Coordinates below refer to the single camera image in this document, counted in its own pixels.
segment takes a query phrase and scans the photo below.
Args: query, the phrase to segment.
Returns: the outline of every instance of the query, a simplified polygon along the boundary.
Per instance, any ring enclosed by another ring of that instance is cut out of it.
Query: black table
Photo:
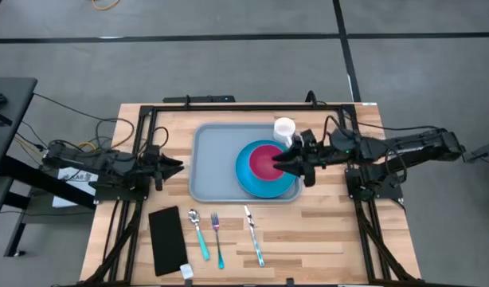
[[[87,208],[95,210],[96,205],[92,195],[80,191],[66,182],[47,175],[43,171],[32,168],[6,154],[33,98],[33,90],[36,84],[37,80],[34,78],[0,78],[0,93],[7,98],[7,104],[0,108],[0,113],[12,120],[10,126],[0,127],[0,210],[4,204],[22,210],[38,206],[38,204],[33,204],[33,197],[10,192],[14,179],[39,188],[39,191],[48,191],[48,198],[52,198],[55,195],[78,204],[78,208],[82,206],[81,208],[85,210]],[[42,204],[39,204],[40,206],[44,206],[44,203],[47,202],[51,207],[51,200],[49,201],[48,198],[45,200],[45,197],[43,197],[37,202],[42,202]],[[58,213],[65,213],[65,211],[66,209],[57,210]],[[17,246],[25,229],[25,219],[26,215],[22,214],[14,229],[5,256],[14,256],[17,253]]]

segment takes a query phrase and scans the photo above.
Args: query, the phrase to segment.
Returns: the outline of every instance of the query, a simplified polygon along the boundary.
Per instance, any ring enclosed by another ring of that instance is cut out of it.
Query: fork
[[[218,239],[218,229],[220,228],[220,221],[218,220],[218,214],[216,212],[211,214],[211,222],[213,223],[214,232],[216,232],[216,244],[218,246],[218,268],[223,269],[225,264],[223,263],[223,257],[221,256],[220,240]]]

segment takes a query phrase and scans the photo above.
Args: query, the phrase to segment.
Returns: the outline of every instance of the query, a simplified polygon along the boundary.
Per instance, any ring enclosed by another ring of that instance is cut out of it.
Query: spoon
[[[200,248],[202,249],[202,255],[204,256],[204,260],[208,261],[209,251],[205,246],[204,237],[202,237],[202,232],[200,231],[200,227],[198,226],[198,223],[200,222],[200,215],[198,215],[198,212],[196,210],[190,209],[190,211],[188,211],[188,218],[195,225],[195,228],[197,229],[198,243],[200,243]]]

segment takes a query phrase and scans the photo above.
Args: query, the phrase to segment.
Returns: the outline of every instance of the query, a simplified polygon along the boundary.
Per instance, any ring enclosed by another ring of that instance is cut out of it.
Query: blue bowl
[[[244,147],[236,159],[236,176],[241,187],[251,195],[263,199],[270,199],[280,196],[287,192],[295,180],[295,176],[284,172],[276,180],[265,181],[257,178],[250,168],[250,155],[252,152],[265,144],[272,144],[280,150],[285,151],[287,148],[273,140],[257,140]]]

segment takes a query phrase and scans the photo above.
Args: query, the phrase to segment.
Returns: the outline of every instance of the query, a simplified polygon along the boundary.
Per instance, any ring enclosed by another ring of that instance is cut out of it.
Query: gray tray
[[[190,194],[199,202],[291,202],[301,193],[297,179],[283,195],[257,198],[237,182],[236,158],[247,144],[273,140],[273,124],[203,124],[194,135]]]

